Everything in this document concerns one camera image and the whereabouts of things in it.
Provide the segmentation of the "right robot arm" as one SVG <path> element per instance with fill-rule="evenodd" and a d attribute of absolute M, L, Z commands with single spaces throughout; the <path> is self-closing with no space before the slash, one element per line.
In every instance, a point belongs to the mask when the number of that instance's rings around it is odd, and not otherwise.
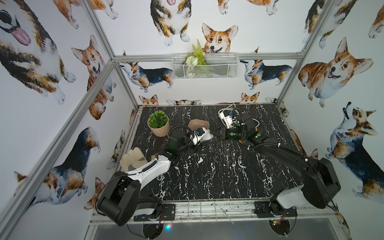
<path fill-rule="evenodd" d="M 311 205 L 325 209 L 334 204 L 334 197 L 341 185 L 332 163 L 322 158 L 309 157 L 298 150 L 282 145 L 276 139 L 259 130 L 259 121 L 243 115 L 238 108 L 224 108 L 218 111 L 223 123 L 221 140 L 236 140 L 247 150 L 272 158 L 300 176 L 300 186 L 274 194 L 268 203 L 256 210 L 256 214 L 284 216 L 297 206 Z"/>

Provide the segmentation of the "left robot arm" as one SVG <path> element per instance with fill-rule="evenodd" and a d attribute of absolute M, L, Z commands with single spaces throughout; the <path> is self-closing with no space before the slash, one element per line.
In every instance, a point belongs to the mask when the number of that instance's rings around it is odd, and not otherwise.
<path fill-rule="evenodd" d="M 202 128 L 193 131 L 187 126 L 171 129 L 167 144 L 154 160 L 136 170 L 127 173 L 118 171 L 112 176 L 97 196 L 97 213 L 118 226 L 125 225 L 131 218 L 158 220 L 163 214 L 162 201 L 154 196 L 141 196 L 141 190 L 166 173 L 181 153 L 192 145 L 197 146 L 203 133 Z"/>

